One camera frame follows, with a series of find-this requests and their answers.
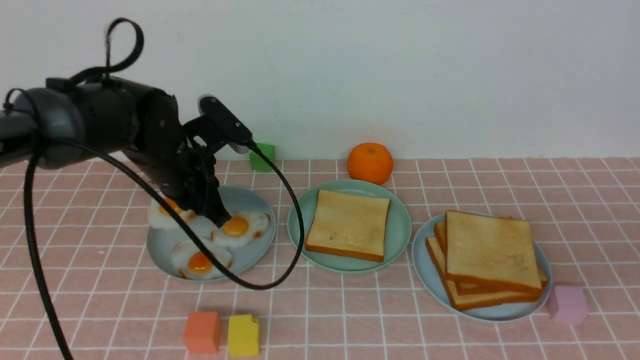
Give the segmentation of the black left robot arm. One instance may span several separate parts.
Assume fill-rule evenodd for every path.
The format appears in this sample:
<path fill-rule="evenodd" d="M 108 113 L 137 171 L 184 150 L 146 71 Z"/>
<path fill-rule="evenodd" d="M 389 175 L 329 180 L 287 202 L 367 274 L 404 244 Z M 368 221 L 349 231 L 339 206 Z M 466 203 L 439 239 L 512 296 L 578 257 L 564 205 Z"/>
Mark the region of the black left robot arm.
<path fill-rule="evenodd" d="M 67 86 L 48 79 L 1 111 L 1 166 L 29 160 L 39 140 L 68 139 L 86 147 L 53 145 L 38 166 L 58 170 L 122 152 L 160 192 L 182 209 L 224 225 L 231 215 L 218 191 L 215 153 L 245 132 L 213 95 L 198 100 L 199 117 L 181 123 L 178 100 L 162 89 L 118 77 Z"/>

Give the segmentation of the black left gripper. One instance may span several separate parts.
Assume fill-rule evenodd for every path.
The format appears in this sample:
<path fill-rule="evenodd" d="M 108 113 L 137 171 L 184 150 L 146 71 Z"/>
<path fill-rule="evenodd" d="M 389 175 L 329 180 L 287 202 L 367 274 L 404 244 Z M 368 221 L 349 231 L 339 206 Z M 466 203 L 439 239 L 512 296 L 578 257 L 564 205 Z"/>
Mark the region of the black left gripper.
<path fill-rule="evenodd" d="M 215 158 L 190 137 L 179 120 L 178 100 L 158 89 L 124 89 L 121 98 L 136 133 L 124 150 L 163 195 L 222 228 L 231 215 L 221 198 Z"/>

